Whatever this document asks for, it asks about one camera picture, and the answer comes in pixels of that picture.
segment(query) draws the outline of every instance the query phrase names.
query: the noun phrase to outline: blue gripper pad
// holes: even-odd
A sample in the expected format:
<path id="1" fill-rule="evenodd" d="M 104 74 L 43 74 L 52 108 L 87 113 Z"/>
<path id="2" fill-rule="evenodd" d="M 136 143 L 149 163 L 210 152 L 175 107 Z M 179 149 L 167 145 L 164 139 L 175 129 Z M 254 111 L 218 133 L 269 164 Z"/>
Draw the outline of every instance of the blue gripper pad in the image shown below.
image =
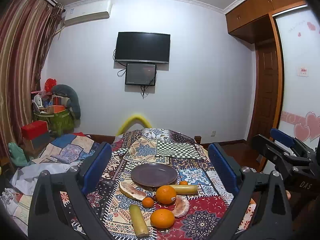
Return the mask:
<path id="1" fill-rule="evenodd" d="M 242 182 L 240 165 L 228 156 L 218 143 L 209 145 L 208 156 L 226 191 L 236 196 Z"/>
<path id="2" fill-rule="evenodd" d="M 270 136 L 279 143 L 282 143 L 284 146 L 287 146 L 288 148 L 294 147 L 294 139 L 276 128 L 272 128 L 270 130 Z"/>
<path id="3" fill-rule="evenodd" d="M 103 142 L 96 152 L 81 164 L 79 180 L 83 185 L 81 191 L 84 195 L 96 190 L 96 186 L 111 159 L 111 155 L 111 145 Z"/>

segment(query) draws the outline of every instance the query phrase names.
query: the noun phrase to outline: door frame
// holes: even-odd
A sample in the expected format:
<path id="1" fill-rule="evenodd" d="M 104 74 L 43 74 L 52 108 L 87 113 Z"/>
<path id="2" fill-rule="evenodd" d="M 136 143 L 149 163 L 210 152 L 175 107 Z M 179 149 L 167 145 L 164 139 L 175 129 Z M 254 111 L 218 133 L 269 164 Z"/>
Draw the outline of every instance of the door frame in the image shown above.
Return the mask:
<path id="1" fill-rule="evenodd" d="M 273 15 L 279 12 L 283 12 L 301 5 L 305 5 L 305 1 L 300 1 L 297 3 L 293 3 L 290 5 L 287 5 L 285 7 L 279 8 L 277 10 L 274 10 L 272 12 L 269 12 L 269 19 L 271 21 L 272 29 L 273 29 L 273 34 L 274 34 L 274 39 L 271 39 L 275 41 L 276 43 L 276 53 L 277 53 L 277 60 L 278 60 L 278 95 L 277 95 L 277 104 L 276 104 L 276 112 L 275 112 L 275 118 L 273 120 L 273 125 L 272 128 L 278 128 L 279 123 L 280 123 L 280 117 L 281 117 L 281 112 L 282 112 L 282 104 L 283 104 L 283 96 L 284 96 L 284 61 L 283 61 L 283 53 L 282 53 L 282 46 L 280 42 L 280 34 L 278 32 L 277 26 L 275 19 L 273 18 Z M 262 41 L 259 43 L 259 45 L 265 44 L 270 42 L 271 40 L 266 40 Z M 259 81 L 258 81 L 258 76 L 259 76 L 259 69 L 258 69 L 258 54 L 256 50 L 256 90 L 255 90 L 255 97 L 254 97 L 254 105 L 253 105 L 253 112 L 252 112 L 252 118 L 251 118 L 251 123 L 250 123 L 250 129 L 248 133 L 248 138 L 247 141 L 250 141 L 252 139 L 252 124 L 255 119 L 256 115 L 256 110 L 257 110 L 257 104 L 258 104 L 258 87 L 259 87 Z M 267 159 L 265 157 L 262 157 L 260 160 L 260 165 L 257 170 L 257 172 L 263 171 L 264 167 L 267 164 Z"/>

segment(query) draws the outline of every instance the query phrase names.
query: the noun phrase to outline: yellow foam tube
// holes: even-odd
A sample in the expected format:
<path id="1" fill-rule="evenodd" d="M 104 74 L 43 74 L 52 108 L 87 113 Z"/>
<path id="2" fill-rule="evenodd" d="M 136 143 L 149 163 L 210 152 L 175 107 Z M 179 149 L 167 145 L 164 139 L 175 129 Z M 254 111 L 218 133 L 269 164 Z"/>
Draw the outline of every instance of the yellow foam tube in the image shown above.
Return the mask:
<path id="1" fill-rule="evenodd" d="M 125 132 L 125 129 L 129 126 L 129 124 L 133 121 L 133 120 L 139 120 L 140 122 L 142 122 L 143 126 L 145 128 L 152 128 L 151 124 L 147 121 L 147 119 L 145 119 L 142 115 L 140 114 L 134 114 L 132 116 L 130 116 L 125 122 L 124 124 L 120 127 L 120 129 L 118 130 L 117 136 L 120 134 L 123 134 Z"/>

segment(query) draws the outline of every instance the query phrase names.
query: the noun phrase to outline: green basket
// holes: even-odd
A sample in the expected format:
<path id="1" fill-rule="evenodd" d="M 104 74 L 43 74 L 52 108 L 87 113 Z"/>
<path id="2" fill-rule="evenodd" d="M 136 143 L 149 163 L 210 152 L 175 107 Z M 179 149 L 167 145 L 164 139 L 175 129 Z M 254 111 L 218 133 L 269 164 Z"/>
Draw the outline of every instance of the green basket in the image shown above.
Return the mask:
<path id="1" fill-rule="evenodd" d="M 74 122 L 69 109 L 56 114 L 38 114 L 33 111 L 33 115 L 35 121 L 46 121 L 48 123 L 48 129 L 58 137 L 63 134 L 64 130 L 71 130 L 74 128 Z"/>

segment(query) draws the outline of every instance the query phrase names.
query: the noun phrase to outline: oval plate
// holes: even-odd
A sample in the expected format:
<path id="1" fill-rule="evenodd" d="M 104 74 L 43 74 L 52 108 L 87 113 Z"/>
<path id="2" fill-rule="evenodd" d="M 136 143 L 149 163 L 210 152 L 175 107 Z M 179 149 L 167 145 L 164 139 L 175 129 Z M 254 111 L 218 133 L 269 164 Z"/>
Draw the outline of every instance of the oval plate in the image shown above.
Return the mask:
<path id="1" fill-rule="evenodd" d="M 131 179 L 147 187 L 168 185 L 177 179 L 177 171 L 162 163 L 146 163 L 131 171 Z"/>

